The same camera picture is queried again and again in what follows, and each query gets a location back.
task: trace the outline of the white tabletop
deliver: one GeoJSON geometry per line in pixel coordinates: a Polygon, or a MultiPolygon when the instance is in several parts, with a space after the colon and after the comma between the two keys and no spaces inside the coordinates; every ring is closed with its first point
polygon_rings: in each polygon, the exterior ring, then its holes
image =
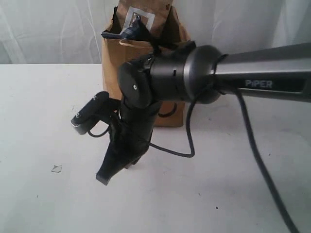
{"type": "MultiPolygon", "coordinates": [[[[95,174],[108,136],[80,136],[70,125],[102,90],[101,65],[2,65],[0,77],[0,232],[287,232],[234,96],[195,107],[194,158],[150,148],[104,186],[95,174]]],[[[246,103],[290,215],[311,232],[311,104],[246,103]]],[[[189,151],[184,128],[155,129],[152,142],[189,151]]]]}

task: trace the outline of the paper bag handle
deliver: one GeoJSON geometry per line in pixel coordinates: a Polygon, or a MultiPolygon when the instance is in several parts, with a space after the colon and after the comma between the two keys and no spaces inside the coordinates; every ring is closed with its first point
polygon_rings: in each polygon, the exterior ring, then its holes
{"type": "Polygon", "coordinates": [[[131,44],[127,39],[122,39],[119,41],[120,45],[123,46],[128,46],[128,47],[133,47],[133,48],[137,48],[137,49],[152,49],[151,46],[139,46],[139,45],[133,45],[131,44]]]}

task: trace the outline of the white fabric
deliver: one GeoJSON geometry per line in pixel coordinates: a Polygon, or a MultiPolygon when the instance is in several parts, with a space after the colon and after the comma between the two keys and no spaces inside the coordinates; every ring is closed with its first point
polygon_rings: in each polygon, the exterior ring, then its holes
{"type": "MultiPolygon", "coordinates": [[[[100,63],[118,0],[1,0],[0,63],[100,63]]],[[[310,0],[175,0],[198,45],[235,53],[311,41],[310,0]]]]}

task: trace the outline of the white backdrop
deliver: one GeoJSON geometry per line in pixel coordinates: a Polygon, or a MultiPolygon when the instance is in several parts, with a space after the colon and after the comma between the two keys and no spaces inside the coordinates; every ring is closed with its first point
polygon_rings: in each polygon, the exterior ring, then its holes
{"type": "MultiPolygon", "coordinates": [[[[118,0],[0,0],[0,64],[100,63],[118,0]]],[[[224,53],[311,41],[310,0],[175,0],[199,45],[224,53]]]]}

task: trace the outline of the small debris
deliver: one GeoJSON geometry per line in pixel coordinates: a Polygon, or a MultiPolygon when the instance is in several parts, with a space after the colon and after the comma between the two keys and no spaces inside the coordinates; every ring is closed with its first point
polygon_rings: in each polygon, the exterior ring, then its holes
{"type": "Polygon", "coordinates": [[[59,173],[61,171],[62,171],[62,165],[59,165],[59,166],[54,165],[51,172],[59,173]]]}

